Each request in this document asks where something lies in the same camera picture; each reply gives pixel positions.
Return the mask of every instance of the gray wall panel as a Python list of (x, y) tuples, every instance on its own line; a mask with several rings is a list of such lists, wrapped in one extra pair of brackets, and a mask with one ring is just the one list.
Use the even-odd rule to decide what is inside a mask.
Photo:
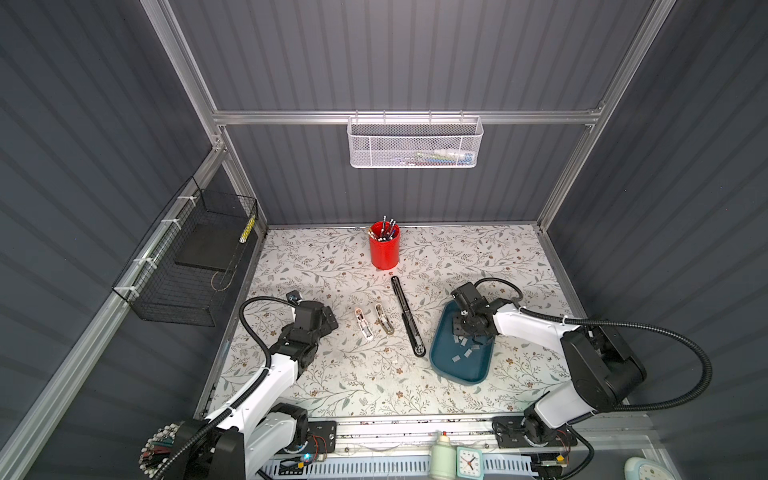
[(357, 169), (340, 126), (234, 125), (271, 224), (534, 220), (584, 128), (489, 125), (469, 169)]
[(597, 106), (650, 1), (171, 4), (222, 110), (567, 110)]
[[(678, 2), (550, 229), (590, 314), (679, 331), (712, 386), (651, 414), (687, 478), (759, 478), (768, 426), (768, 5)], [(649, 378), (681, 394), (698, 361), (628, 333)], [(710, 452), (720, 443), (717, 457)]]
[[(5, 443), (210, 143), (138, 2), (3, 2), (0, 45)], [(141, 477), (138, 449), (191, 415), (222, 333), (130, 315), (28, 478)]]

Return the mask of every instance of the white vented panel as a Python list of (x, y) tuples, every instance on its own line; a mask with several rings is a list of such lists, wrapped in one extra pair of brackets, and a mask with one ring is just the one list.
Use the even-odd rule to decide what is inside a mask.
[[(522, 455), (488, 453), (483, 455), (485, 474), (537, 477), (531, 470), (531, 459)], [(401, 478), (425, 477), (429, 474), (429, 456), (329, 458), (304, 468), (302, 475), (280, 475), (278, 460), (270, 460), (263, 470), (272, 478)]]

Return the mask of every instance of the glue bottle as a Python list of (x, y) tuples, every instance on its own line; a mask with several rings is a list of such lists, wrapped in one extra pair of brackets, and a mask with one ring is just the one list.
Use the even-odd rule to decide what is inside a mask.
[(440, 435), (432, 446), (429, 461), (429, 477), (436, 480), (454, 480), (456, 478), (456, 449), (445, 434)]

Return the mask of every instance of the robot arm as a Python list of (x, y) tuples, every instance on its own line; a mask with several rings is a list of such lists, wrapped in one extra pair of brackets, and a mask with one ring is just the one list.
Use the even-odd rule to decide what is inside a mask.
[(645, 380), (645, 368), (618, 331), (553, 322), (517, 302), (488, 302), (472, 283), (454, 290), (461, 310), (454, 334), (515, 336), (565, 358), (571, 380), (556, 386), (525, 410), (523, 427), (532, 445), (545, 445), (566, 422), (592, 412), (610, 412)]
[(206, 422), (188, 420), (180, 427), (174, 444), (183, 444), (203, 425), (229, 412), (196, 448), (190, 449), (193, 451), (185, 452), (165, 472), (165, 479), (256, 478), (257, 470), (276, 452), (299, 451), (305, 445), (309, 432), (307, 411), (275, 402), (315, 359), (319, 340), (339, 324), (330, 307), (300, 301), (296, 291), (287, 297), (288, 302), (272, 299), (292, 306), (293, 322), (283, 327), (269, 349), (271, 366), (266, 377), (254, 389), (262, 370), (254, 373), (229, 401), (206, 417)]

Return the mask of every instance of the floral pattern table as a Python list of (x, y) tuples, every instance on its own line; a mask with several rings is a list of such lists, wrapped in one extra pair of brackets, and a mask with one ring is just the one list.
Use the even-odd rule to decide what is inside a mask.
[[(392, 275), (400, 277), (426, 342), (424, 358), (412, 353)], [(571, 313), (533, 226), (403, 228), (400, 263), (390, 271), (371, 265), (362, 229), (271, 230), (250, 295), (282, 297), (299, 290), (304, 299), (330, 305), (339, 320), (339, 328), (320, 341), (315, 361), (284, 400), (315, 417), (523, 410), (569, 378), (556, 353), (498, 337), (488, 378), (476, 386), (442, 378), (429, 365), (429, 347), (451, 290), (484, 276), (518, 285), (531, 308)], [(489, 283), (480, 290), (490, 298), (509, 295), (503, 287)], [(396, 331), (387, 336), (374, 325), (375, 337), (366, 342), (354, 309), (360, 306), (372, 323), (377, 302)], [(254, 303), (246, 314), (267, 345), (291, 321), (290, 309), (279, 303)], [(261, 351), (238, 325), (211, 408), (226, 402), (262, 364)]]

